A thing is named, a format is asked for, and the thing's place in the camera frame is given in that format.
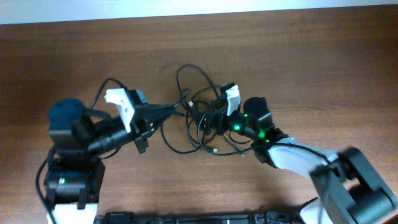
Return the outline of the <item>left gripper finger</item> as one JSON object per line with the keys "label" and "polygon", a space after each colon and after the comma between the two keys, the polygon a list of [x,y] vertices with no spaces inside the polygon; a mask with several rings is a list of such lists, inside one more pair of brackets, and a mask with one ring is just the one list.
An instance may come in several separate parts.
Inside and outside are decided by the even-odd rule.
{"label": "left gripper finger", "polygon": [[150,131],[151,132],[156,132],[160,126],[166,122],[170,117],[172,117],[175,113],[167,113],[167,114],[162,114],[158,117],[156,117],[155,119],[153,119],[150,122]]}
{"label": "left gripper finger", "polygon": [[174,114],[175,107],[171,104],[149,104],[146,109],[146,113],[149,115],[166,115],[166,114]]}

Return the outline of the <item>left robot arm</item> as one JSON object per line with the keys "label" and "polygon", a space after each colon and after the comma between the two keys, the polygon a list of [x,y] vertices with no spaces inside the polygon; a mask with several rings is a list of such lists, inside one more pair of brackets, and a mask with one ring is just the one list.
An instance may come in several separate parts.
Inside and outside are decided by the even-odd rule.
{"label": "left robot arm", "polygon": [[93,223],[100,201],[105,164],[126,144],[133,142],[145,153],[148,139],[176,112],[176,106],[133,101],[127,112],[110,117],[86,108],[74,98],[64,99],[48,113],[53,141],[42,166],[47,167],[45,192],[40,199],[49,223]]}

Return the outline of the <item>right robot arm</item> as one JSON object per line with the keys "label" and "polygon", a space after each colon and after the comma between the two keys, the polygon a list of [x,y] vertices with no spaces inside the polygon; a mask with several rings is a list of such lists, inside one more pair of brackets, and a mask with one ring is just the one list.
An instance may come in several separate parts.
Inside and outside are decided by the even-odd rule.
{"label": "right robot arm", "polygon": [[250,98],[242,109],[214,101],[198,128],[252,139],[261,163],[310,179],[318,197],[301,208],[300,223],[376,223],[397,209],[397,197],[358,148],[331,151],[298,142],[275,126],[265,98]]}

